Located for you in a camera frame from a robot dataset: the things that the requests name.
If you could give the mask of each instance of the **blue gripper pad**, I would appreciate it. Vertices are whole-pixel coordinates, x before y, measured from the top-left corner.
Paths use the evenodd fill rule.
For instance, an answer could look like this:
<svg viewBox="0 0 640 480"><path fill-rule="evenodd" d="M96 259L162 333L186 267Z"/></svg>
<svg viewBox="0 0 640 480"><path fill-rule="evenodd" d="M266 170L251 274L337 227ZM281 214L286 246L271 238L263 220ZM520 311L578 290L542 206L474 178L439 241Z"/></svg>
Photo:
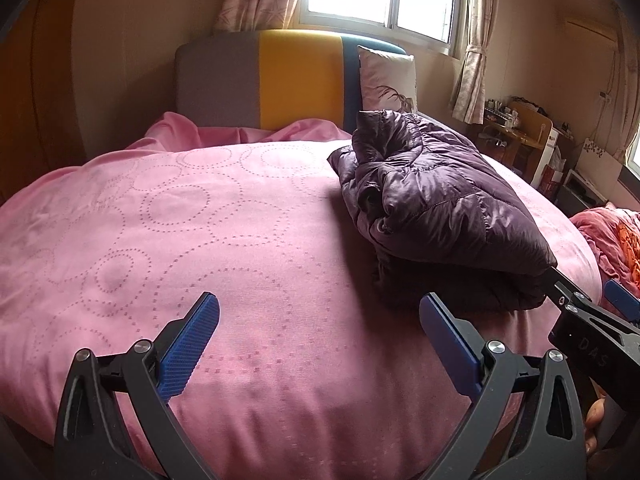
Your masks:
<svg viewBox="0 0 640 480"><path fill-rule="evenodd" d="M482 391L481 363L436 301L442 304L428 295L422 298L420 324L456 391L475 402Z"/></svg>
<svg viewBox="0 0 640 480"><path fill-rule="evenodd" d="M640 301L616 280L609 280L604 284L604 297L628 322L635 323L640 320Z"/></svg>
<svg viewBox="0 0 640 480"><path fill-rule="evenodd" d="M220 320L218 298L209 294L160 361L158 394L164 403L180 395Z"/></svg>

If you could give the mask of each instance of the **puffer jacket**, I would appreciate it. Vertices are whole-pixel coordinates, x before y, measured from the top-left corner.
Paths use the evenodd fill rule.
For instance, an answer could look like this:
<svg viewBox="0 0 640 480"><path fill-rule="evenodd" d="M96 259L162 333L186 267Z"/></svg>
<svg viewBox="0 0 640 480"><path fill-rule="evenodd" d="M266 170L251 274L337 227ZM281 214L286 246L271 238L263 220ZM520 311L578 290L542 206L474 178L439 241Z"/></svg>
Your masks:
<svg viewBox="0 0 640 480"><path fill-rule="evenodd" d="M328 159L378 254L387 303L437 292L455 312L525 310L545 298L551 248L514 190L464 136L427 118L360 112Z"/></svg>

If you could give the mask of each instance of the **metal screw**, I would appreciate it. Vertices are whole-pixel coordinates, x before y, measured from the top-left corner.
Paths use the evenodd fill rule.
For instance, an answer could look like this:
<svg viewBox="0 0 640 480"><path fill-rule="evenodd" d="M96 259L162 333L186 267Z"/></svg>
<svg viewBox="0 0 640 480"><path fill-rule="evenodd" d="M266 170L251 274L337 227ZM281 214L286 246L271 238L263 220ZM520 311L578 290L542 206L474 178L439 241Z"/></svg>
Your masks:
<svg viewBox="0 0 640 480"><path fill-rule="evenodd" d="M504 354L506 349L500 341L489 341L486 346L494 354Z"/></svg>
<svg viewBox="0 0 640 480"><path fill-rule="evenodd" d="M562 355L562 352L559 352L558 350L549 350L549 358L552 361L559 363L560 361L562 361L562 359L564 359L564 356Z"/></svg>
<svg viewBox="0 0 640 480"><path fill-rule="evenodd" d="M151 348L151 341L147 339L141 339L135 345L133 345L134 352L136 354L143 354Z"/></svg>
<svg viewBox="0 0 640 480"><path fill-rule="evenodd" d="M87 348L78 350L76 352L76 361L80 361L80 362L86 361L89 358L89 355L91 355L91 352L89 352Z"/></svg>

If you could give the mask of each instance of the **white pillow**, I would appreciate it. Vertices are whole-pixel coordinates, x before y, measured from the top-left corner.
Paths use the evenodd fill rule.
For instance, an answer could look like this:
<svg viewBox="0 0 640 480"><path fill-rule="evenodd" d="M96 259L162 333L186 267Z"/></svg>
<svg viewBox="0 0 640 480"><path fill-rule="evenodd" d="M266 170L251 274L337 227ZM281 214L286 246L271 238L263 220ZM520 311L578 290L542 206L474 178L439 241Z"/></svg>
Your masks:
<svg viewBox="0 0 640 480"><path fill-rule="evenodd" d="M364 110L417 112L414 56L371 50L358 45Z"/></svg>

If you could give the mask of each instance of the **pink bedsheet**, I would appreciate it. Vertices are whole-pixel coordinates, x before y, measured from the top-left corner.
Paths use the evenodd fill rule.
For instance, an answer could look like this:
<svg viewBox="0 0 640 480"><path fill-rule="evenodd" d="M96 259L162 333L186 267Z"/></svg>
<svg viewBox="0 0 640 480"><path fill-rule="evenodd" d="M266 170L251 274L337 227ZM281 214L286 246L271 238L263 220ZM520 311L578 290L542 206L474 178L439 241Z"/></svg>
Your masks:
<svg viewBox="0 0 640 480"><path fill-rule="evenodd" d="M52 442L79 348L124 352L208 290L220 325L170 405L221 478L398 480L433 461L468 401L417 309L389 312L375 297L374 252L325 160L348 140L309 142L348 136L318 120L267 135L166 114L131 149L50 173L0 208L0 411ZM291 142L207 147L274 139ZM561 270L599 299L580 233L492 164ZM472 321L485 337L540 355L557 315L547 302Z"/></svg>
<svg viewBox="0 0 640 480"><path fill-rule="evenodd" d="M587 209L571 218L580 234L587 240L598 263L602 285L609 280L616 280L636 298L640 298L640 289L632 279L625 253L618 241L617 227L620 222L640 236L640 213L629 209L613 207L597 207ZM619 311L604 297L600 306L617 316L623 317Z"/></svg>

